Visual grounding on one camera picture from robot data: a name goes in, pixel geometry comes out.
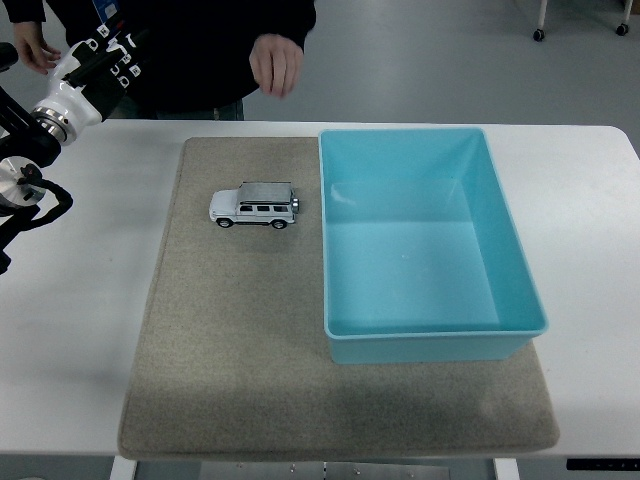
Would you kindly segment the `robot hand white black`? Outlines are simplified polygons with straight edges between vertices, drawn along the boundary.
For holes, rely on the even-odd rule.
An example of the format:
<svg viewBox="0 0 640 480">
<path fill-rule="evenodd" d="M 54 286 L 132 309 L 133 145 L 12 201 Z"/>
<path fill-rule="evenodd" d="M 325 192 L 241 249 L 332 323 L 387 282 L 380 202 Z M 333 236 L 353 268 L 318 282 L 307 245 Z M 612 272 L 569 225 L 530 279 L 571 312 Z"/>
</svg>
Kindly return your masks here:
<svg viewBox="0 0 640 480">
<path fill-rule="evenodd" d="M 100 26 L 58 63 L 32 115 L 63 129 L 67 141 L 106 120 L 141 78 L 149 44 L 147 30 Z"/>
</svg>

